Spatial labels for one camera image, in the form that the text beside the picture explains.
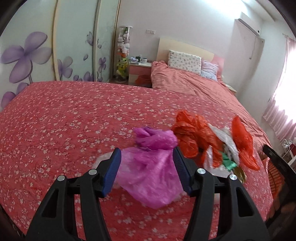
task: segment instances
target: pink plastic bag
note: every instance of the pink plastic bag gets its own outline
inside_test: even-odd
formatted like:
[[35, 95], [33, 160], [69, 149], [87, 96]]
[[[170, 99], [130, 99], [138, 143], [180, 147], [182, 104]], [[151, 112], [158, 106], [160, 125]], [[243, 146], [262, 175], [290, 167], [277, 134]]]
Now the pink plastic bag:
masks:
[[182, 193], [174, 162], [178, 141], [172, 131], [135, 128], [138, 147], [122, 150], [116, 182], [136, 200], [157, 209]]

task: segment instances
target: bed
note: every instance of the bed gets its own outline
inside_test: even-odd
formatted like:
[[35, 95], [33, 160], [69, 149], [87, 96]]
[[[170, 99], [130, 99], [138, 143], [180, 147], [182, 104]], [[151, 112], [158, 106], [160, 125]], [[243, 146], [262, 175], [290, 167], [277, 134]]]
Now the bed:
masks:
[[[167, 65], [169, 50], [200, 56], [218, 65], [218, 81], [212, 81], [191, 72], [169, 68]], [[265, 144], [271, 146], [268, 137], [221, 80], [223, 65], [224, 59], [209, 51], [175, 40], [161, 38], [157, 61], [152, 65], [152, 88], [195, 96], [231, 109], [240, 117], [247, 131], [253, 136], [255, 148], [260, 158], [264, 160], [266, 156], [262, 152], [262, 147]]]
[[[203, 115], [219, 128], [235, 113], [210, 98], [172, 91], [92, 82], [39, 82], [29, 85], [0, 113], [0, 204], [24, 233], [41, 200], [59, 175], [80, 176], [96, 158], [134, 145], [133, 128], [168, 130], [179, 110]], [[255, 152], [259, 171], [246, 169], [244, 184], [261, 216], [272, 205], [268, 175]], [[194, 199], [182, 196], [154, 210], [125, 190], [100, 200], [114, 241], [182, 240]], [[80, 199], [75, 199], [79, 237], [84, 238]], [[210, 237], [217, 232], [219, 206]]]

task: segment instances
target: red floral bedspread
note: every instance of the red floral bedspread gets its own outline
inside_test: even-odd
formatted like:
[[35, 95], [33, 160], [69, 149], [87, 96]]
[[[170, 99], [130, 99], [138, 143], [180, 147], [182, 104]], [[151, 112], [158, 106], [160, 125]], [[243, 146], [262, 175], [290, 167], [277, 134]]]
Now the red floral bedspread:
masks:
[[[31, 84], [0, 113], [0, 204], [26, 233], [57, 176], [80, 176], [99, 155], [133, 146], [134, 127], [170, 129], [181, 109], [203, 115], [219, 128], [230, 126], [234, 117], [215, 103], [160, 90], [90, 82]], [[245, 169], [244, 186], [266, 218], [272, 196], [261, 162], [259, 166], [258, 172]], [[80, 199], [75, 202], [83, 238]], [[194, 199], [183, 196], [153, 210], [114, 189], [100, 202], [114, 241], [176, 241], [183, 239]], [[210, 237], [217, 231], [219, 207], [214, 210]]]

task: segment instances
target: sunlight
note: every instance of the sunlight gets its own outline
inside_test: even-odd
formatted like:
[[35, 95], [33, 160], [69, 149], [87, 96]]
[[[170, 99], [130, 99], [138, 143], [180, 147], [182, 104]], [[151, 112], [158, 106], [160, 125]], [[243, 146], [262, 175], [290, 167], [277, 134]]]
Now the sunlight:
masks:
[[295, 112], [295, 68], [296, 66], [296, 50], [292, 51], [287, 59], [286, 72], [282, 83], [276, 91], [275, 100], [279, 110], [285, 110], [285, 114], [289, 120], [296, 120]]

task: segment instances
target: electrical outlet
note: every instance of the electrical outlet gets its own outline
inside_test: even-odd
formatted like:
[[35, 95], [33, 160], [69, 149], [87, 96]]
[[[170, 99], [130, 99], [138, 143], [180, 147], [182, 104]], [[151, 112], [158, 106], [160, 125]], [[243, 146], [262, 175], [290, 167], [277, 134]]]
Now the electrical outlet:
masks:
[[146, 30], [146, 34], [155, 34], [155, 30]]

